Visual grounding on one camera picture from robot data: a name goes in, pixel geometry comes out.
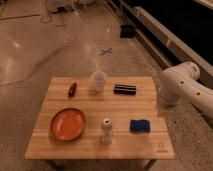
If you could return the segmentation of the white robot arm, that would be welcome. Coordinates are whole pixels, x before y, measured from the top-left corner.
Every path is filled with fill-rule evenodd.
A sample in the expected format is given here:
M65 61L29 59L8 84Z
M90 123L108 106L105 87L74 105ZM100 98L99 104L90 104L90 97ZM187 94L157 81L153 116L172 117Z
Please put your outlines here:
M213 120L213 89L198 82L200 69L193 62L184 62L161 72L159 96L167 106L185 98L202 114Z

